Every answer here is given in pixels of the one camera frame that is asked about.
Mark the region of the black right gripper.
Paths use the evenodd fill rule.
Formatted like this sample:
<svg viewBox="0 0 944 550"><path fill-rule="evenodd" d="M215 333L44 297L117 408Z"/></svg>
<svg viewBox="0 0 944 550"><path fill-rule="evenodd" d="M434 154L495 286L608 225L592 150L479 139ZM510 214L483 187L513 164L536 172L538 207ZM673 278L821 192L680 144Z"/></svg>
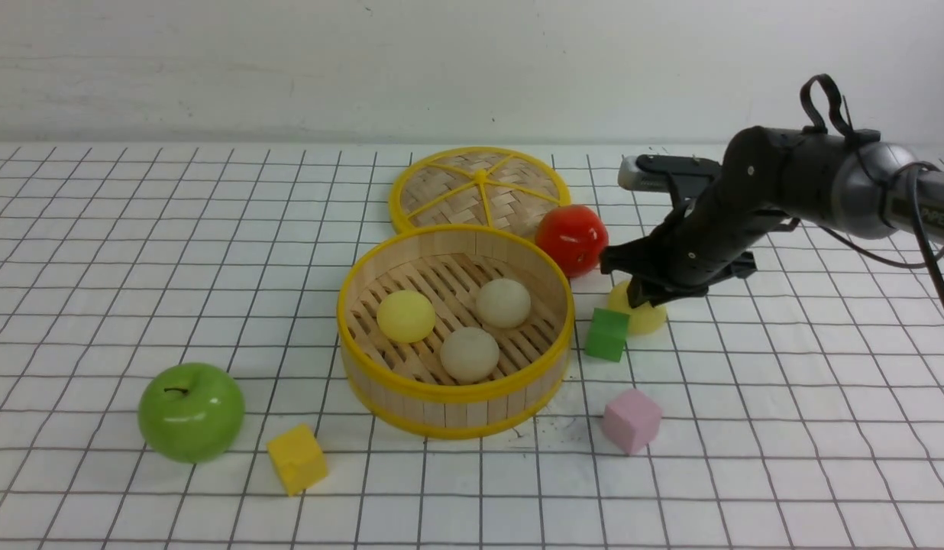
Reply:
<svg viewBox="0 0 944 550"><path fill-rule="evenodd" d="M711 286L750 277L758 271L750 247L778 226L778 209L734 192L703 192L678 213L656 244L635 239L599 254L601 274L632 276L633 309L705 297Z"/></svg>

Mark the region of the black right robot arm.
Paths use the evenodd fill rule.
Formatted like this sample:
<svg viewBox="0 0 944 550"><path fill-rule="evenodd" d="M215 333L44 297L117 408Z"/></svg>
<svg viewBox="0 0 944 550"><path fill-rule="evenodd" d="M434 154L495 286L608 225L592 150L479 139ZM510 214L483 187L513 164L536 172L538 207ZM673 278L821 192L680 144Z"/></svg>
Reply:
<svg viewBox="0 0 944 550"><path fill-rule="evenodd" d="M667 193L672 210L645 237L605 247L602 273L634 281L632 306L701 297L756 271L751 247L800 222L858 239L912 232L944 246L944 171L920 167L905 147L850 145L834 134L747 128L723 160L640 154L623 159L618 184Z"/></svg>

